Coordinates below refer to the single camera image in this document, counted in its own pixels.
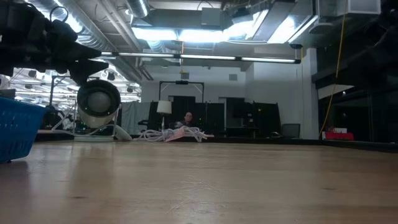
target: person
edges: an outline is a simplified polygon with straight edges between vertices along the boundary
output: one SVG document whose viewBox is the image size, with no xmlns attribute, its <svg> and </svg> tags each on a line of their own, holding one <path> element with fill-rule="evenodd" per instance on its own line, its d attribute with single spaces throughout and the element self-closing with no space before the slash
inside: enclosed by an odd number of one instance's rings
<svg viewBox="0 0 398 224">
<path fill-rule="evenodd" d="M 186 126 L 186 127 L 192 127 L 192 113 L 191 112 L 187 112 L 184 116 L 184 120 L 182 121 L 178 121 L 175 124 L 176 128 L 181 128 L 182 126 Z"/>
</svg>

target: air vent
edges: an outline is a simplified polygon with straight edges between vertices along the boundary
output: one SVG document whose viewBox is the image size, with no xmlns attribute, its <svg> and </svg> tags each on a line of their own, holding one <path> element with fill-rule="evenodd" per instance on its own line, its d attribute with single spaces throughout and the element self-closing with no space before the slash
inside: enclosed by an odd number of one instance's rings
<svg viewBox="0 0 398 224">
<path fill-rule="evenodd" d="M 181 79 L 182 80 L 188 80 L 189 79 L 189 73 L 188 72 L 181 73 Z"/>
<path fill-rule="evenodd" d="M 238 75 L 237 74 L 229 74 L 229 80 L 230 81 L 237 81 L 238 80 Z"/>
</svg>

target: white rope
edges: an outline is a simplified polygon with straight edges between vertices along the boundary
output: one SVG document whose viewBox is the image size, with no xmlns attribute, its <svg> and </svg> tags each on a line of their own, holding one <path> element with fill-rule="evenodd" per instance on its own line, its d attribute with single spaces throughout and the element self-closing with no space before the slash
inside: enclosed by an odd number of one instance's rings
<svg viewBox="0 0 398 224">
<path fill-rule="evenodd" d="M 181 128 L 184 129 L 184 137 L 194 137 L 198 142 L 201 142 L 202 139 L 207 139 L 207 135 L 201 132 L 199 128 L 189 128 L 186 126 L 182 126 Z M 140 139 L 149 142 L 166 141 L 177 131 L 178 129 L 166 129 L 163 131 L 147 130 L 144 131 L 138 138 L 134 139 L 134 141 L 138 141 Z"/>
</svg>

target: white wall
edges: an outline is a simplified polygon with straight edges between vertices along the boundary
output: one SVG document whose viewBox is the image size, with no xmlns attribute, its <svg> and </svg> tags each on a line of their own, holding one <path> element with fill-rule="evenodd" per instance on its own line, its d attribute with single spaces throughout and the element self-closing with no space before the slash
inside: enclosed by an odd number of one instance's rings
<svg viewBox="0 0 398 224">
<path fill-rule="evenodd" d="M 180 67 L 147 67 L 155 81 L 142 83 L 142 102 L 158 101 L 159 81 L 180 80 Z M 247 102 L 278 103 L 282 124 L 301 124 L 301 138 L 318 139 L 318 95 L 311 76 L 317 72 L 315 49 L 308 49 L 300 65 L 254 63 L 246 73 L 239 68 L 185 67 L 191 82 L 205 82 L 205 101 L 217 103 L 220 97 L 245 98 Z M 229 74 L 238 81 L 229 81 Z M 169 96 L 195 96 L 201 93 L 192 85 L 169 85 L 161 100 Z"/>
<path fill-rule="evenodd" d="M 151 82 L 142 82 L 142 102 L 158 101 L 159 81 L 181 80 L 180 67 L 147 67 L 154 78 Z M 244 98 L 245 73 L 239 68 L 224 67 L 185 67 L 184 72 L 190 73 L 190 82 L 205 83 L 205 101 L 218 103 L 219 97 Z M 237 81 L 229 81 L 229 74 L 237 74 Z M 162 91 L 161 100 L 168 100 L 169 96 L 195 96 L 201 102 L 201 92 L 193 85 L 170 84 Z"/>
<path fill-rule="evenodd" d="M 246 72 L 245 99 L 277 103 L 282 124 L 299 123 L 302 138 L 317 139 L 318 98 L 311 81 L 316 72 L 315 50 L 300 65 L 254 63 Z"/>
</svg>

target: yellow cable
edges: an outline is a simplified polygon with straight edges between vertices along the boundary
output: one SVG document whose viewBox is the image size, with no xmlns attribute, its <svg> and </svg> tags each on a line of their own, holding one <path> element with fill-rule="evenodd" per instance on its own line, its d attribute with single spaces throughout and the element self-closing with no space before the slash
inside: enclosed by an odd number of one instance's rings
<svg viewBox="0 0 398 224">
<path fill-rule="evenodd" d="M 345 13 L 343 15 L 343 24 L 341 25 L 341 37 L 340 37 L 340 47 L 339 47 L 339 50 L 338 50 L 336 80 L 335 80 L 335 84 L 333 85 L 333 91 L 332 91 L 331 96 L 330 96 L 330 101 L 329 101 L 328 110 L 326 112 L 325 121 L 323 122 L 322 128 L 319 131 L 318 138 L 321 137 L 322 131 L 323 131 L 323 129 L 326 126 L 326 122 L 328 121 L 328 116 L 329 116 L 329 112 L 330 112 L 330 108 L 331 108 L 331 102 L 333 101 L 333 95 L 335 94 L 335 90 L 336 90 L 338 73 L 340 71 L 341 52 L 343 51 L 344 28 L 345 28 L 347 8 L 348 8 L 348 0 L 346 0 Z"/>
</svg>

